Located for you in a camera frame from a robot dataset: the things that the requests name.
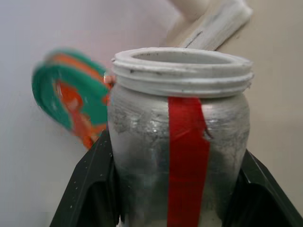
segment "paint lid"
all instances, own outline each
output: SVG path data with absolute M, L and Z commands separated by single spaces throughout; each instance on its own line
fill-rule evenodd
M 80 52 L 54 51 L 35 68 L 34 98 L 49 116 L 70 131 L 75 132 L 75 127 L 84 125 L 88 128 L 105 125 L 110 89 L 103 82 L 105 72 L 104 67 Z M 75 119 L 87 122 L 79 126 Z
M 142 48 L 117 53 L 117 83 L 158 96 L 216 98 L 247 89 L 254 74 L 247 59 L 214 51 Z

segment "white wall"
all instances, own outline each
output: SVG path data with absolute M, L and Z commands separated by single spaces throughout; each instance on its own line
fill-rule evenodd
M 49 226 L 84 155 L 33 99 L 31 74 L 71 46 L 109 66 L 116 52 L 158 46 L 176 16 L 162 0 L 0 1 L 0 226 Z
M 248 148 L 303 215 L 303 1 L 247 2 L 251 22 L 220 51 L 254 61 Z

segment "white pipe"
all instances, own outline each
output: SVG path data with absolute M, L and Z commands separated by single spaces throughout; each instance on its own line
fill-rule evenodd
M 207 10 L 209 0 L 170 0 L 188 20 L 197 20 Z

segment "red tape strip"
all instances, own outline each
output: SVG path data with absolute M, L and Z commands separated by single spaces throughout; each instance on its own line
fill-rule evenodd
M 167 227 L 197 227 L 209 142 L 198 98 L 169 97 L 169 201 Z

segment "orange paint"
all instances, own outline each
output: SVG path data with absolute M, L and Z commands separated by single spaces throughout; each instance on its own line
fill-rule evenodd
M 53 58 L 50 59 L 52 62 L 58 62 L 58 63 L 65 63 L 67 65 L 70 65 L 88 75 L 90 75 L 93 79 L 99 81 L 102 83 L 107 89 L 111 89 L 111 86 L 107 83 L 104 83 L 104 78 L 93 68 L 91 68 L 89 65 L 69 56 L 66 54 L 58 54 L 55 55 Z
M 90 148 L 98 139 L 98 135 L 106 129 L 106 124 L 93 126 L 89 118 L 81 113 L 83 100 L 75 88 L 58 81 L 54 84 L 54 90 L 69 113 L 74 134 L 83 141 L 87 148 Z

